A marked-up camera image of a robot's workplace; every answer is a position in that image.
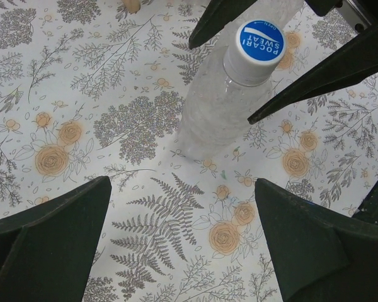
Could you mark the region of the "blue cap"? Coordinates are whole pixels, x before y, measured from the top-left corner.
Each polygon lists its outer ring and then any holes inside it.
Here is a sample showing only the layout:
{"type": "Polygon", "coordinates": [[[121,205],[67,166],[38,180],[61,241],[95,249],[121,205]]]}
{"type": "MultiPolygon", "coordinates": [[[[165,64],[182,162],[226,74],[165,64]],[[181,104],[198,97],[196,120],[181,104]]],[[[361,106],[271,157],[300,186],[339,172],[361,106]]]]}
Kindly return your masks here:
{"type": "Polygon", "coordinates": [[[257,86],[271,76],[285,51],[285,35],[275,24],[247,21],[230,41],[223,58],[224,70],[242,86],[257,86]]]}

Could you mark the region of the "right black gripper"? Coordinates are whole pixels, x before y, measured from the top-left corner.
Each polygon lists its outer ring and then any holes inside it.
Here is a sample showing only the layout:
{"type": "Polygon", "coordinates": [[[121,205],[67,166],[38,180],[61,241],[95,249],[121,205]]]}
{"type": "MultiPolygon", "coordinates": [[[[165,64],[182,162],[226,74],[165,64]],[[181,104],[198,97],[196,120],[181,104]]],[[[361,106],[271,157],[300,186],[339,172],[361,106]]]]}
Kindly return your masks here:
{"type": "Polygon", "coordinates": [[[337,10],[355,31],[363,32],[255,111],[248,118],[251,125],[288,105],[356,85],[378,73],[378,24],[373,25],[378,22],[378,0],[306,0],[306,3],[318,16],[337,10]]]}

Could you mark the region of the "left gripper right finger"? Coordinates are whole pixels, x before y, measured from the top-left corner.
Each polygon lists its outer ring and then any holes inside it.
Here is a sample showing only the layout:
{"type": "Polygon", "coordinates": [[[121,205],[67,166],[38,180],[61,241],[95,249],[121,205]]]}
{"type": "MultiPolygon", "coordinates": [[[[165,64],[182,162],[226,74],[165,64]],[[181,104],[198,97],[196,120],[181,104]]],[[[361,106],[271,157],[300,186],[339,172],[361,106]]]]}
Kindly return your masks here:
{"type": "Polygon", "coordinates": [[[266,179],[255,197],[284,301],[378,301],[378,225],[266,179]]]}

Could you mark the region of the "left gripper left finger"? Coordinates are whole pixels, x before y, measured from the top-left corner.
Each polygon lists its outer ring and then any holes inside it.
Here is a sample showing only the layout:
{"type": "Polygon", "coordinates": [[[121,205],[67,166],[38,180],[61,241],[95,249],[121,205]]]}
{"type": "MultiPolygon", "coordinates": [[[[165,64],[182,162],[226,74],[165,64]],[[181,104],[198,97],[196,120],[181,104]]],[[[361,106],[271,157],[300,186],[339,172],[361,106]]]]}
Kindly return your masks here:
{"type": "Polygon", "coordinates": [[[0,219],[0,301],[82,301],[111,191],[97,177],[0,219]]]}

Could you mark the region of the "clear bottle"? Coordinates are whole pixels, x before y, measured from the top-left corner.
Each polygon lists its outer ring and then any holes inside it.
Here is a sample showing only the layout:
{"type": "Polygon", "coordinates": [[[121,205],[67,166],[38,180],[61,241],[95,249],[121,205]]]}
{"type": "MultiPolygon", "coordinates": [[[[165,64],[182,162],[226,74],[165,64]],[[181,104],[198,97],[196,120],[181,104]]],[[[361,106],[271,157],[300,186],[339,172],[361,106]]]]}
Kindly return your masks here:
{"type": "Polygon", "coordinates": [[[303,0],[258,0],[239,15],[237,22],[267,20],[283,29],[303,7],[303,0]]]}
{"type": "Polygon", "coordinates": [[[230,41],[202,62],[186,95],[177,139],[190,159],[210,159],[232,144],[271,98],[272,75],[260,85],[242,86],[226,74],[223,58],[230,41]]]}

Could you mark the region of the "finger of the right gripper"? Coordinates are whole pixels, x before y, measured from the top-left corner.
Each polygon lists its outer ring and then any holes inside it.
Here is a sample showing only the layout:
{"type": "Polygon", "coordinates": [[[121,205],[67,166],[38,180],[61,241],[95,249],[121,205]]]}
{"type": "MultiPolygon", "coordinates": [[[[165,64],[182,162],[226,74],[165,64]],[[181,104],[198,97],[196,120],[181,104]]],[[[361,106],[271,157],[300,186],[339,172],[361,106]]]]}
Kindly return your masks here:
{"type": "Polygon", "coordinates": [[[257,0],[211,0],[188,39],[188,48],[202,46],[257,0]]]}

